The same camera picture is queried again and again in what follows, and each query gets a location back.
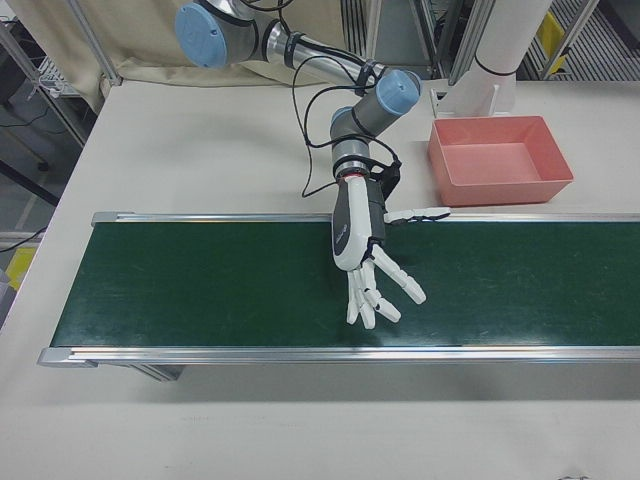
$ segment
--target white table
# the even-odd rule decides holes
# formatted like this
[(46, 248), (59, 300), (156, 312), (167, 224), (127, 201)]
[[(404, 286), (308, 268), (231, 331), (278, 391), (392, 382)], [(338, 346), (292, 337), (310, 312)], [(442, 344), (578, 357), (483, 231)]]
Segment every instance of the white table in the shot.
[[(404, 160), (390, 209), (437, 201), (427, 97), (383, 136)], [(320, 102), (315, 138), (353, 102)], [(576, 179), (549, 204), (485, 211), (638, 211), (639, 83), (526, 84), (518, 102)], [(316, 159), (330, 180), (329, 153)], [(330, 211), (334, 191), (299, 198), (306, 168), (287, 89), (112, 90), (0, 331), (2, 478), (637, 476), (635, 365), (190, 367), (173, 384), (35, 365), (94, 212)]]

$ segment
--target pink plastic bin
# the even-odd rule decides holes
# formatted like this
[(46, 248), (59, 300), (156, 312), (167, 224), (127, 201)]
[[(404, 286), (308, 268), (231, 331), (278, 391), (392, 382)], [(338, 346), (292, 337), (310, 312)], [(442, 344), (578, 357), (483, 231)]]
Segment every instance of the pink plastic bin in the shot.
[(452, 207), (547, 202), (573, 181), (542, 117), (435, 120), (429, 159)]

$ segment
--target robotic hand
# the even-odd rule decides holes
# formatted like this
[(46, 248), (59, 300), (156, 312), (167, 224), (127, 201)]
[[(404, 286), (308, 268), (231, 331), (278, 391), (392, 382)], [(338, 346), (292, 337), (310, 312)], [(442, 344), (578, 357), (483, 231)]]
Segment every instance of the robotic hand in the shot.
[(420, 285), (383, 250), (385, 222), (437, 220), (448, 209), (387, 213), (385, 200), (400, 180), (400, 162), (383, 165), (370, 158), (369, 144), (420, 98), (420, 81), (411, 72), (387, 69), (290, 32), (286, 25), (235, 0), (197, 0), (176, 16), (176, 35), (186, 55), (202, 67), (218, 68), (245, 60), (262, 60), (299, 68), (335, 84), (356, 80), (363, 98), (339, 109), (331, 122), (333, 175), (339, 185), (333, 212), (333, 257), (347, 272), (347, 322), (362, 317), (375, 326), (375, 313), (392, 322), (400, 312), (376, 286), (375, 267), (391, 277), (416, 303), (426, 300)]
[[(338, 110), (331, 137), (338, 199), (333, 212), (333, 258), (347, 272), (349, 304), (347, 322), (362, 317), (365, 328), (375, 327), (375, 314), (392, 322), (400, 312), (378, 291), (375, 267), (380, 268), (417, 304), (426, 294), (411, 276), (383, 250), (385, 224), (438, 220), (447, 208), (387, 213), (385, 200), (399, 180), (399, 162), (382, 166), (369, 158), (368, 143), (407, 113), (420, 98), (420, 83), (410, 73), (392, 70), (354, 107)], [(381, 170), (373, 173), (376, 167)]]

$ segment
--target black cable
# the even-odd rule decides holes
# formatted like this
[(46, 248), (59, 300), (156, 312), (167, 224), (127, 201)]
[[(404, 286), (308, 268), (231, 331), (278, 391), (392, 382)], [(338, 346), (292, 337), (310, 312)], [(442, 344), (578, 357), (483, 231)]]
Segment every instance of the black cable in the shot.
[(40, 235), (42, 232), (44, 232), (46, 229), (47, 229), (47, 227), (42, 227), (40, 230), (38, 230), (36, 233), (31, 235), (29, 238), (21, 240), (18, 243), (16, 243), (15, 245), (11, 245), (8, 248), (0, 250), (0, 253), (10, 252), (11, 250), (14, 250), (14, 249), (18, 248), (20, 245), (24, 245), (25, 243), (30, 242), (31, 240), (36, 238), (38, 235)]
[(257, 5), (254, 5), (254, 3), (257, 3), (258, 1), (260, 0), (257, 0), (254, 2), (251, 2), (249, 0), (240, 0), (240, 3), (243, 3), (247, 7), (253, 10), (257, 10), (259, 12), (277, 12), (282, 10), (285, 7), (288, 7), (294, 2), (294, 0), (286, 0), (285, 2), (278, 1), (278, 5), (276, 5), (275, 7), (258, 7)]
[(33, 124), (33, 122), (35, 122), (36, 120), (40, 120), (41, 118), (44, 118), (47, 116), (47, 113), (49, 113), (49, 106), (47, 106), (47, 108), (44, 109), (44, 112), (42, 112), (40, 115), (32, 118), (31, 120), (29, 120), (28, 122), (25, 123), (14, 123), (14, 124), (10, 124), (10, 125), (2, 125), (0, 124), (0, 127), (2, 128), (13, 128), (13, 127), (29, 127), (30, 125)]
[[(328, 59), (330, 61), (335, 62), (336, 64), (338, 64), (338, 66), (342, 69), (342, 71), (345, 73), (345, 75), (347, 77), (349, 77), (349, 79), (353, 82), (353, 85), (336, 85), (336, 86), (332, 86), (332, 87), (327, 87), (322, 89), (320, 92), (317, 92), (311, 99), (311, 101), (307, 104), (307, 107), (305, 108), (305, 113), (304, 113), (304, 121), (300, 118), (300, 110), (298, 108), (298, 101), (297, 101), (297, 97), (296, 97), (296, 93), (295, 93), (295, 88), (296, 88), (296, 82), (298, 79), (298, 75), (300, 73), (300, 71), (302, 70), (302, 67), (304, 67), (304, 65), (306, 65), (308, 62), (314, 60), (314, 59)], [(302, 133), (302, 137), (304, 139), (305, 142), (305, 147), (307, 148), (307, 156), (309, 158), (309, 174), (307, 175), (307, 181), (305, 183), (304, 188), (302, 189), (302, 193), (301, 196), (302, 198), (307, 198), (310, 197), (311, 195), (314, 195), (316, 193), (318, 193), (321, 190), (324, 190), (325, 188), (331, 186), (331, 185), (336, 185), (337, 181), (333, 181), (331, 183), (327, 183), (326, 185), (323, 185), (320, 188), (317, 188), (311, 192), (307, 192), (307, 188), (309, 187), (309, 184), (311, 183), (311, 177), (313, 175), (313, 155), (311, 154), (311, 148), (323, 148), (329, 145), (334, 145), (336, 143), (339, 143), (341, 141), (344, 140), (348, 140), (348, 139), (364, 139), (364, 140), (369, 140), (371, 142), (377, 143), (378, 145), (382, 146), (383, 148), (385, 148), (390, 154), (391, 157), (393, 159), (393, 163), (397, 164), (398, 166), (402, 165), (402, 163), (400, 162), (400, 160), (398, 159), (398, 155), (395, 153), (395, 151), (386, 143), (384, 143), (383, 141), (375, 138), (375, 137), (371, 137), (369, 135), (364, 135), (364, 134), (350, 134), (350, 135), (344, 135), (332, 140), (329, 140), (328, 142), (324, 142), (324, 143), (320, 143), (320, 144), (315, 144), (311, 141), (311, 139), (309, 138), (309, 133), (308, 133), (308, 119), (309, 119), (309, 113), (311, 110), (311, 107), (313, 105), (313, 103), (321, 96), (324, 95), (325, 93), (331, 92), (331, 91), (335, 91), (335, 90), (355, 90), (358, 88), (363, 88), (363, 89), (370, 89), (370, 88), (374, 88), (378, 81), (380, 80), (379, 77), (374, 77), (374, 82), (371, 85), (365, 85), (363, 86), (359, 86), (357, 85), (356, 79), (353, 78), (353, 76), (349, 73), (349, 71), (347, 70), (347, 68), (340, 63), (338, 60), (336, 60), (333, 57), (329, 57), (326, 55), (318, 55), (318, 56), (314, 56), (314, 57), (309, 57), (307, 59), (305, 59), (303, 62), (300, 63), (300, 65), (298, 66), (298, 68), (296, 68), (295, 74), (293, 76), (293, 82), (291, 85), (291, 97), (293, 100), (293, 108), (294, 108), (294, 112), (296, 115), (296, 120), (298, 122), (298, 127), (300, 128), (300, 132)]]
[[(13, 128), (13, 127), (29, 127), (31, 126), (35, 121), (40, 120), (41, 118), (44, 118), (47, 116), (47, 114), (49, 113), (49, 111), (51, 110), (51, 108), (49, 106), (47, 106), (44, 109), (44, 112), (42, 112), (40, 115), (32, 118), (31, 120), (29, 120), (28, 122), (24, 122), (24, 123), (14, 123), (14, 124), (10, 124), (10, 125), (2, 125), (0, 124), (0, 128)], [(51, 130), (46, 130), (44, 128), (39, 129), (40, 131), (44, 132), (44, 133), (48, 133), (50, 135), (61, 135), (64, 132), (66, 132), (66, 129), (60, 130), (58, 132), (52, 132)]]

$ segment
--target metal frame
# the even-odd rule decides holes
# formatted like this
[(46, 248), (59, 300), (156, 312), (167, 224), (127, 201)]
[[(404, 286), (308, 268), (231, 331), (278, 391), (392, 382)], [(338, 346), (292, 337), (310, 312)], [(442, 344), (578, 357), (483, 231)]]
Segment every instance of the metal frame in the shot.
[(473, 2), (469, 22), (462, 35), (460, 48), (449, 74), (450, 86), (455, 85), (460, 80), (460, 77), (471, 67), (471, 62), (480, 44), (482, 33), (487, 26), (494, 4), (495, 0), (475, 0)]
[(591, 14), (598, 6), (598, 3), (600, 3), (600, 0), (584, 0), (582, 2), (576, 16), (571, 22), (571, 25), (567, 28), (567, 31), (564, 33), (560, 43), (540, 72), (539, 78), (541, 80), (547, 80), (552, 75), (551, 69), (558, 61), (558, 58), (560, 58), (565, 51), (571, 47), (573, 42), (575, 42), (576, 38), (578, 38), (578, 35), (580, 35), (580, 32), (589, 21), (589, 18), (591, 18)]
[(48, 92), (40, 85), (40, 71), (33, 66), (29, 56), (20, 47), (18, 41), (13, 38), (8, 27), (0, 26), (0, 44), (7, 50), (9, 55), (18, 64), (20, 69), (24, 72), (25, 76), (29, 79), (43, 100), (47, 103), (49, 108), (55, 112), (62, 124), (73, 136), (74, 140), (78, 142), (81, 147), (84, 147), (87, 142), (87, 132), (84, 130), (80, 122), (78, 121), (75, 113), (64, 103), (64, 100), (51, 98)]
[(89, 20), (87, 20), (86, 15), (82, 11), (82, 7), (78, 3), (78, 0), (67, 0), (67, 5), (71, 9), (73, 16), (78, 22), (78, 26), (82, 30), (87, 43), (89, 44), (89, 48), (93, 52), (93, 55), (96, 57), (96, 60), (100, 64), (100, 68), (104, 73), (107, 80), (112, 86), (118, 86), (122, 84), (122, 77), (118, 75), (116, 68), (113, 65), (113, 62), (109, 58), (109, 56), (105, 53), (100, 40), (96, 36), (95, 32), (91, 28), (91, 24)]
[[(324, 214), (134, 214), (99, 212), (92, 224), (112, 222), (328, 222)], [(640, 222), (640, 214), (457, 214), (444, 222)], [(463, 346), (353, 348), (49, 347), (38, 364), (49, 367), (117, 365), (160, 381), (176, 380), (187, 365), (256, 363), (640, 362), (640, 347)]]
[(21, 174), (11, 165), (5, 163), (2, 160), (0, 160), (0, 174), (6, 176), (9, 180), (13, 180), (18, 185), (27, 189), (34, 195), (40, 197), (42, 200), (49, 203), (50, 205), (53, 205), (54, 207), (58, 206), (58, 203), (60, 202), (59, 197), (55, 196), (46, 188), (41, 187), (36, 182), (31, 180), (29, 177), (26, 177), (25, 175)]

